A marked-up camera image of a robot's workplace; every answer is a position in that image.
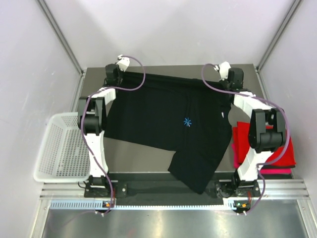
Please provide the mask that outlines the black t shirt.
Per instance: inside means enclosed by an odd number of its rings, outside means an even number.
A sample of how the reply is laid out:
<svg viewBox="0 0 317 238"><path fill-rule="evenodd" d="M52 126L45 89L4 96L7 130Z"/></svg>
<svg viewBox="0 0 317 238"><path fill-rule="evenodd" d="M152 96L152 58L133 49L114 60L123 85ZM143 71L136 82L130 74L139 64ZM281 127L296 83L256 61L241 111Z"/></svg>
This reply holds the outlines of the black t shirt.
<svg viewBox="0 0 317 238"><path fill-rule="evenodd" d="M202 194L232 137L231 103L220 88L217 82L126 72L105 137L172 151L168 171Z"/></svg>

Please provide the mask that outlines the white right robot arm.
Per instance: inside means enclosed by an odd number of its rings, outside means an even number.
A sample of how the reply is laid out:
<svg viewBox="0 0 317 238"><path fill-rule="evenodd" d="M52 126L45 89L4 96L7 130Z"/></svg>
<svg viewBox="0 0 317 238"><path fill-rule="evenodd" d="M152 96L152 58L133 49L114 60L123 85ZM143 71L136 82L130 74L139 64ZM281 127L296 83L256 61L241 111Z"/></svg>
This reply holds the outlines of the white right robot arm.
<svg viewBox="0 0 317 238"><path fill-rule="evenodd" d="M233 105L241 109L249 118L249 149L244 162L234 173L232 192L243 196L254 186L258 171L278 148L285 145L285 112L251 91L243 88L244 72L233 68L227 62L218 66L220 83L226 92L234 95Z"/></svg>

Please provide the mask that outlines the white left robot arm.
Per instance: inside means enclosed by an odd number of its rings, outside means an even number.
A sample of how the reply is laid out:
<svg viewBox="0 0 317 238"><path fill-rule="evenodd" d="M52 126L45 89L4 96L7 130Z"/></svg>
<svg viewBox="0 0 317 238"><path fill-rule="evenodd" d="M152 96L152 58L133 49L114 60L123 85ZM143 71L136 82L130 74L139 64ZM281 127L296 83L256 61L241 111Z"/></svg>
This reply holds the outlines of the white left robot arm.
<svg viewBox="0 0 317 238"><path fill-rule="evenodd" d="M122 79L122 70L118 63L105 66L105 84L97 92L80 97L77 108L77 123L90 159L89 184L95 186L100 196L112 192L112 184L107 181L108 166L104 152L104 134L106 131L106 105L116 99L116 88Z"/></svg>

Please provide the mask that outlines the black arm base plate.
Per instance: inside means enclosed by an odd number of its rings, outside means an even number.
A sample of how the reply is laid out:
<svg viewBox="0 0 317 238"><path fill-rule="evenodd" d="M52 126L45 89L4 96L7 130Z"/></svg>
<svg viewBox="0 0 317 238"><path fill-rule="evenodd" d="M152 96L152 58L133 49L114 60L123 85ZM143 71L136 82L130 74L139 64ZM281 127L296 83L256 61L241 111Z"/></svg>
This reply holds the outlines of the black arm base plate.
<svg viewBox="0 0 317 238"><path fill-rule="evenodd" d="M215 172L202 194L192 191L169 173L112 173L112 185L93 186L84 182L86 198L110 198L117 206L195 206L220 205L225 198L250 201L260 195L258 182L236 187L233 172Z"/></svg>

